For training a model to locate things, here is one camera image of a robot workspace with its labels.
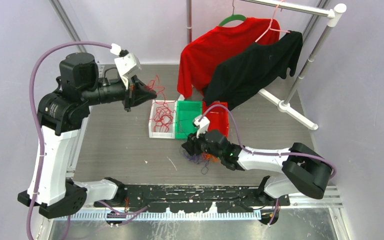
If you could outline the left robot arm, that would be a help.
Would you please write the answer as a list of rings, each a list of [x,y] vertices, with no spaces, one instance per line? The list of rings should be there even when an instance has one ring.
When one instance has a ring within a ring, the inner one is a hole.
[[[141,64],[134,54],[124,50],[115,64],[116,78],[100,77],[92,54],[72,53],[59,64],[57,89],[39,102],[37,117],[44,150],[38,151],[35,166],[42,169],[40,182],[32,181],[17,199],[25,206],[38,207],[39,214],[47,219],[73,215],[84,205],[119,207],[126,201],[125,185],[112,177],[79,182],[67,176],[91,106],[121,102],[129,112],[157,96],[137,77]]]

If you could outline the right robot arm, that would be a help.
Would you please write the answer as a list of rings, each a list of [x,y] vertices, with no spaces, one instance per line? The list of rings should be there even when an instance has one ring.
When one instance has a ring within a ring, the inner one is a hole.
[[[294,193],[320,200],[335,173],[330,163],[300,142],[283,149],[255,149],[231,143],[218,130],[211,130],[189,134],[181,147],[191,157],[209,154],[232,171],[274,172],[263,178],[257,192],[259,202],[266,206]]]

